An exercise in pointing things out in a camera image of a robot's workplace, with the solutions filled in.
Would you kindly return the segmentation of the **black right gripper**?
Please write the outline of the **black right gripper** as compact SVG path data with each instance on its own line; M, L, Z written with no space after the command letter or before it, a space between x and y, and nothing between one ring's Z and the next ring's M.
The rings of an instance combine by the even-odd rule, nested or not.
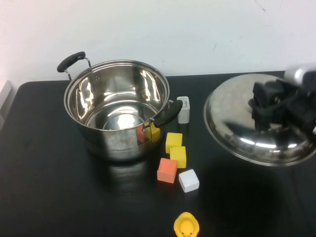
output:
M293 124L303 131L316 132L316 92L305 91L288 83L268 81L256 82L253 86L255 98L271 99L277 107L267 111L256 99L248 101L252 108L251 117L257 131L268 131L270 123Z

